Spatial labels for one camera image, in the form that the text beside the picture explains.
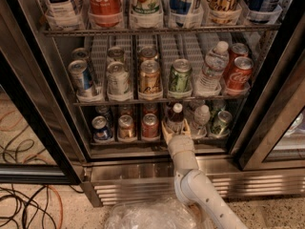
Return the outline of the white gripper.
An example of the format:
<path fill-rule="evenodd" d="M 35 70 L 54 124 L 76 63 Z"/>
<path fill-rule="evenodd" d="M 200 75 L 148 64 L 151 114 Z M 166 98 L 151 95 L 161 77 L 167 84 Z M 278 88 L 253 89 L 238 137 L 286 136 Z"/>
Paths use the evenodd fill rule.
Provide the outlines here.
<path fill-rule="evenodd" d="M 166 143 L 168 143 L 168 151 L 171 157 L 179 153 L 193 153 L 194 144 L 190 138 L 191 129 L 187 119 L 183 120 L 182 135 L 174 135 L 174 131 L 170 129 L 164 120 L 161 121 L 162 133 Z"/>

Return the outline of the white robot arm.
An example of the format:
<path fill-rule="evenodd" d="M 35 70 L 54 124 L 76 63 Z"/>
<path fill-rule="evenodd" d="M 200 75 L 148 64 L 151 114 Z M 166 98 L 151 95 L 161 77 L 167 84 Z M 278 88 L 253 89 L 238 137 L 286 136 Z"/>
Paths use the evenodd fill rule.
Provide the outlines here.
<path fill-rule="evenodd" d="M 217 229 L 248 229 L 218 194 L 210 179 L 199 169 L 193 140 L 189 135 L 176 135 L 165 121 L 163 136 L 174 166 L 174 190 L 184 204 L 198 204 L 212 219 Z"/>

